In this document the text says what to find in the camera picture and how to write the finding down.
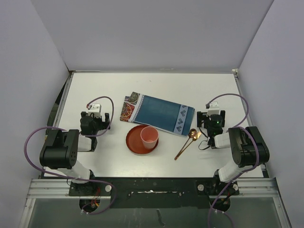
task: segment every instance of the red plate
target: red plate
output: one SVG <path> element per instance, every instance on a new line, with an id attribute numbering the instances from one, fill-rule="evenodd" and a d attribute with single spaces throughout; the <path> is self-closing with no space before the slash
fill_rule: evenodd
<path id="1" fill-rule="evenodd" d="M 147 154 L 147 153 L 150 153 L 151 151 L 153 151 L 155 149 L 155 147 L 157 147 L 158 140 L 156 142 L 155 147 L 152 149 L 148 150 L 143 146 L 143 142 L 141 139 L 141 131 L 143 128 L 145 128 L 147 126 L 148 125 L 139 125 L 139 126 L 132 128 L 128 132 L 125 141 L 127 143 L 128 148 L 130 149 L 130 151 L 137 153 L 137 154 Z"/>

